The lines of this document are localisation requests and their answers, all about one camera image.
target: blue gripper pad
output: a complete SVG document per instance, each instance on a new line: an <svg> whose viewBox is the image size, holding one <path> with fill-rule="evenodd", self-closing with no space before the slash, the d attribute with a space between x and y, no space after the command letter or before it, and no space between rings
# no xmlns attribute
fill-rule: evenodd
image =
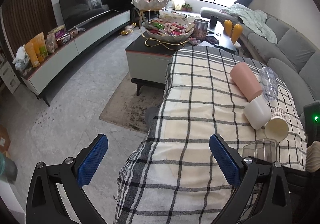
<svg viewBox="0 0 320 224"><path fill-rule="evenodd" d="M240 174L243 171L241 156L235 149L230 148L219 134L210 137L209 146L228 184L239 187L241 183Z"/></svg>
<svg viewBox="0 0 320 224"><path fill-rule="evenodd" d="M77 182L79 187L90 183L95 171L108 150L108 138L103 134L100 135L101 137L98 141L94 140L92 142L96 143L78 167Z"/></svg>

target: pink cylinder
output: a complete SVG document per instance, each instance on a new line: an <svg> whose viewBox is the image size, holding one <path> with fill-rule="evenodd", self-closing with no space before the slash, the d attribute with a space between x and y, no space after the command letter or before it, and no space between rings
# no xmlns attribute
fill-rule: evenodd
<svg viewBox="0 0 320 224"><path fill-rule="evenodd" d="M260 83L245 62L235 65L230 76L249 102L262 93Z"/></svg>

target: metal screw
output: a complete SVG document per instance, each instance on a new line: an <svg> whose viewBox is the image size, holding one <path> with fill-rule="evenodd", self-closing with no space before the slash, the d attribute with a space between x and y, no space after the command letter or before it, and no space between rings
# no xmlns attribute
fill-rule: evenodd
<svg viewBox="0 0 320 224"><path fill-rule="evenodd" d="M252 163L252 159L251 159L250 157L246 157L246 158L244 159L244 162L245 162L246 164L251 164L251 163Z"/></svg>
<svg viewBox="0 0 320 224"><path fill-rule="evenodd" d="M282 166L282 164L281 164L280 162L276 161L276 162L275 162L275 166L279 168L279 167Z"/></svg>
<svg viewBox="0 0 320 224"><path fill-rule="evenodd" d="M41 168L41 167L43 167L44 166L44 162L39 162L39 163L37 163L37 168Z"/></svg>
<svg viewBox="0 0 320 224"><path fill-rule="evenodd" d="M66 164L71 164L73 162L73 158L72 157L68 157L66 160L65 160Z"/></svg>

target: white cup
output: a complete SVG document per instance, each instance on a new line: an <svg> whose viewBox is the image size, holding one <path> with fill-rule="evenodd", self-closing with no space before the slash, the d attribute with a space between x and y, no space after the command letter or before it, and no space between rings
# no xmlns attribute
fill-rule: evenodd
<svg viewBox="0 0 320 224"><path fill-rule="evenodd" d="M284 109L281 107L274 107L271 113L271 120L267 123L264 130L266 137L280 142L287 137L288 132L289 126Z"/></svg>
<svg viewBox="0 0 320 224"><path fill-rule="evenodd" d="M243 109L243 113L254 129L261 128L271 119L271 111L265 98L260 94Z"/></svg>

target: gold metal stand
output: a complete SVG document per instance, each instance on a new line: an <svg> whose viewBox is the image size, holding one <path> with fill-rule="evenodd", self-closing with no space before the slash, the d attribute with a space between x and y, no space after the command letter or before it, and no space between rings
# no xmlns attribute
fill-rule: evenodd
<svg viewBox="0 0 320 224"><path fill-rule="evenodd" d="M159 10L139 10L139 17L140 17L140 20L139 20L139 27L140 27L140 33L141 35L146 39L146 41L144 42L144 44L148 47L155 47L155 46L158 46L158 45L163 45L165 48L169 49L169 50L173 50L173 51L176 51L177 49L171 49L170 47L166 46L166 45L170 45L170 46L180 46L182 45L182 48L184 48L184 44L188 42L188 40L182 42L182 43L178 43L178 44L173 44L173 43L169 43L169 42L162 42L160 40L157 40L155 38L149 38L149 37L146 37L143 32L142 32L142 24L143 22L144 23L148 23L148 21L146 20L145 16L144 16L144 12L150 12L150 11L159 11ZM147 42L151 40L151 41L157 41L158 43L155 44L155 45L148 45Z"/></svg>

